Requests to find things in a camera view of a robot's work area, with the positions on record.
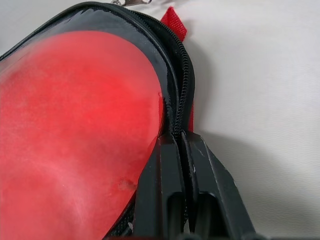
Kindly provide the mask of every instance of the zipper pull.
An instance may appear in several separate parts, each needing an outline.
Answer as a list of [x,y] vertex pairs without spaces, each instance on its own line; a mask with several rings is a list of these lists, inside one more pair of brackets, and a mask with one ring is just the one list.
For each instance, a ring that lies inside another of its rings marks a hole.
[[112,4],[117,4],[122,7],[127,7],[127,6],[133,6],[133,5],[140,5],[140,4],[149,4],[151,3],[152,0],[124,0],[124,3],[120,0],[112,0]]

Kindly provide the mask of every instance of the white surface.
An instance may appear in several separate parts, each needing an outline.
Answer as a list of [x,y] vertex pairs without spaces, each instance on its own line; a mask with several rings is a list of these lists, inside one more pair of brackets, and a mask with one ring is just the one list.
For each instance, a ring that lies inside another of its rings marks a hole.
[[[1,0],[0,54],[78,0]],[[153,0],[175,9],[196,75],[195,130],[257,231],[320,237],[320,1]]]

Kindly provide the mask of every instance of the black zipper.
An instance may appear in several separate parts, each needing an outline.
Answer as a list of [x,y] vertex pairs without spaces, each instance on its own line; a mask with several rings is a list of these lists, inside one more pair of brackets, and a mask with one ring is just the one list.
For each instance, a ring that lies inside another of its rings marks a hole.
[[181,131],[187,130],[186,127],[188,127],[189,116],[190,116],[192,102],[193,102],[195,80],[194,80],[193,67],[192,67],[191,60],[181,40],[168,26],[166,26],[161,21],[147,14],[137,12],[137,11],[131,11],[131,12],[134,13],[136,16],[138,16],[143,22],[145,22],[144,19],[149,19],[154,23],[160,25],[165,31],[167,31],[171,35],[171,37],[175,40],[176,44],[178,45],[181,58],[182,58],[182,71],[183,71],[181,91],[179,95],[179,102],[177,106],[176,118],[175,118],[174,128],[173,128],[173,136],[176,139],[176,141],[178,141],[179,138],[181,137]]

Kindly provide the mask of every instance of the metal zipper pull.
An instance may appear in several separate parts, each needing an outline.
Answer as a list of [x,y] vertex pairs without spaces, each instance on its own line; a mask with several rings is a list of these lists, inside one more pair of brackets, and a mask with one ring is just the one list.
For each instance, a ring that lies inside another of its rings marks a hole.
[[152,0],[124,0],[124,3],[120,0],[112,0],[112,4],[117,4],[122,7],[127,7],[127,6],[133,6],[133,5],[140,5],[140,4],[149,4],[151,3]]

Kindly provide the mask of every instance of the bag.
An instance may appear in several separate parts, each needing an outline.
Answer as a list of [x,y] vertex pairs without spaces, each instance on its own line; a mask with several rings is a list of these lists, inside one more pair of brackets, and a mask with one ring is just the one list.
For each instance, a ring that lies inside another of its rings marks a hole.
[[161,135],[179,143],[195,88],[179,38],[98,2],[58,14],[0,57],[0,239],[128,234]]

